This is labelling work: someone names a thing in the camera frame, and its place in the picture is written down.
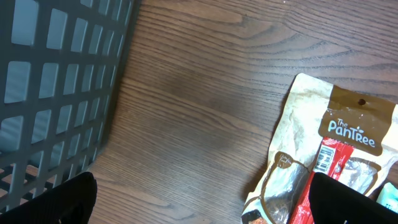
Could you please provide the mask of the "teal snack bag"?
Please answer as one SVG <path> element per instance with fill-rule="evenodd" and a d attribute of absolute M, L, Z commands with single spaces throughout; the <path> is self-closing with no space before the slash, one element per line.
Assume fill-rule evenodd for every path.
<path fill-rule="evenodd" d="M 384 184 L 376 202 L 398 213 L 398 190 L 390 182 Z"/>

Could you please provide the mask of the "brown white snack pouch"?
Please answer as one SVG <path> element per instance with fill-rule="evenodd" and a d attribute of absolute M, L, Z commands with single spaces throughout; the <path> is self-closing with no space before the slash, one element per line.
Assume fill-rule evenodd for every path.
<path fill-rule="evenodd" d="M 337 181 L 371 195 L 397 161 L 397 105 L 298 74 L 242 223 L 289 223 L 324 137 L 354 147 Z"/>

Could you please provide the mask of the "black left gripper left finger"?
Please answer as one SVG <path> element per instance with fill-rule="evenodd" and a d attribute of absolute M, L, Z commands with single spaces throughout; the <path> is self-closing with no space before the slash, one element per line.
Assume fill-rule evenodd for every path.
<path fill-rule="evenodd" d="M 84 172 L 1 215 L 1 224 L 87 224 L 96 203 L 97 181 Z"/>

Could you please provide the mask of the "red white stick pack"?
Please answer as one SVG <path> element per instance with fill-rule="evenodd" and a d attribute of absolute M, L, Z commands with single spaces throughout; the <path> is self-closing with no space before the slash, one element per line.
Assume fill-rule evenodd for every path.
<path fill-rule="evenodd" d="M 354 147 L 349 144 L 332 138 L 323 138 L 316 164 L 290 218 L 290 224 L 314 224 L 309 201 L 310 185 L 314 175 L 320 172 L 338 180 L 353 151 Z"/>

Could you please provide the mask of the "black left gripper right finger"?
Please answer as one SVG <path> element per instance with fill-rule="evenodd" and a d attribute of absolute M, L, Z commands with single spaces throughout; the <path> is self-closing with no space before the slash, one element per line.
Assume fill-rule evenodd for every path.
<path fill-rule="evenodd" d="M 315 224 L 397 224 L 397 213 L 317 172 L 310 185 L 310 209 Z"/>

